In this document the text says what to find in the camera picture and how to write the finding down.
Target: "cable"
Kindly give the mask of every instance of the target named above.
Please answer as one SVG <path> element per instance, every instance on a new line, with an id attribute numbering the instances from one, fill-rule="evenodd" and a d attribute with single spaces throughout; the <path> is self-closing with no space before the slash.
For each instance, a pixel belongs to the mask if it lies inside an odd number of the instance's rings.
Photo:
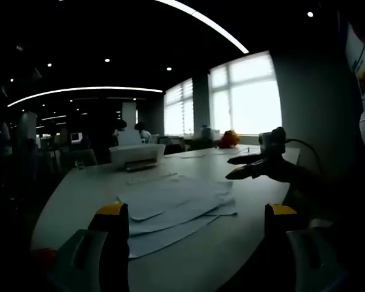
<path id="1" fill-rule="evenodd" d="M 314 153 L 315 158 L 316 158 L 316 162 L 318 163 L 319 172 L 320 172 L 320 174 L 323 174 L 322 164 L 319 160 L 318 152 L 316 152 L 314 147 L 312 147 L 310 144 L 308 144 L 304 141 L 301 141 L 299 139 L 287 139 L 287 140 L 285 140 L 285 143 L 289 143 L 289 142 L 298 142 L 300 144 L 303 144 L 304 146 L 307 146 Z"/>

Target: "dark ceiling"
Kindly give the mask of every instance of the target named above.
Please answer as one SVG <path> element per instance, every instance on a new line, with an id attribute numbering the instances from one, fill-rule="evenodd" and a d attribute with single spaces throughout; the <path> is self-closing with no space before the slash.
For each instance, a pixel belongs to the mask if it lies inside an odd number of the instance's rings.
<path id="1" fill-rule="evenodd" d="M 332 12 L 325 11 L 317 0 L 180 2 L 218 23 L 250 54 L 317 46 L 336 30 Z M 5 105 L 32 94 L 81 86 L 164 91 L 244 56 L 201 21 L 154 0 L 1 1 L 0 5 L 0 99 Z M 307 17 L 308 11 L 315 16 Z M 82 91 L 38 97 L 12 108 L 19 111 L 52 99 L 111 95 L 162 96 Z"/>

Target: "white table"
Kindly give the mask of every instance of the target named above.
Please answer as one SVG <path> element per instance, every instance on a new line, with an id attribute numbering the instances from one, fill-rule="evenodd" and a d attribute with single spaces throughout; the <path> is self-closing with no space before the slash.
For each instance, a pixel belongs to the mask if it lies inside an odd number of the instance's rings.
<path id="1" fill-rule="evenodd" d="M 179 173 L 194 178 L 225 181 L 235 168 L 231 157 L 247 154 L 247 145 L 235 149 L 206 149 L 166 156 L 155 169 L 136 173 L 117 172 L 111 165 L 73 169 L 47 202 L 32 238 L 32 249 L 58 249 L 75 231 L 87 229 L 95 212 L 116 201 L 120 192 L 146 186 L 128 184 Z M 250 153 L 258 146 L 249 146 Z M 284 158 L 297 163 L 299 150 L 287 148 Z M 237 216 L 223 216 L 187 238 L 158 252 L 130 261 L 131 292 L 137 291 L 215 291 L 247 261 L 263 238 L 264 209 L 268 203 L 281 203 L 289 184 L 266 176 L 235 181 L 232 194 Z"/>

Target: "window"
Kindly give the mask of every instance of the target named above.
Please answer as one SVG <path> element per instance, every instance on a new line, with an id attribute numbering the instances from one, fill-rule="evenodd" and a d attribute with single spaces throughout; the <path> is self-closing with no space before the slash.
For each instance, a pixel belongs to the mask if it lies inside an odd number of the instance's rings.
<path id="1" fill-rule="evenodd" d="M 193 134 L 193 84 L 192 79 L 166 91 L 164 97 L 165 135 Z"/>
<path id="2" fill-rule="evenodd" d="M 280 95 L 269 52 L 213 68 L 209 86 L 213 129 L 256 135 L 282 125 Z"/>

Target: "stack of papers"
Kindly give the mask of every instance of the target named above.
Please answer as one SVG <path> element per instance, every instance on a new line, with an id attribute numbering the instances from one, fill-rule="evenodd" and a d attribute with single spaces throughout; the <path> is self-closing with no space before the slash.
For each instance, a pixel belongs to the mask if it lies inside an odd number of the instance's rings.
<path id="1" fill-rule="evenodd" d="M 231 187 L 232 182 L 173 176 L 119 195 L 128 204 L 130 257 L 171 245 L 220 215 L 236 214 Z"/>

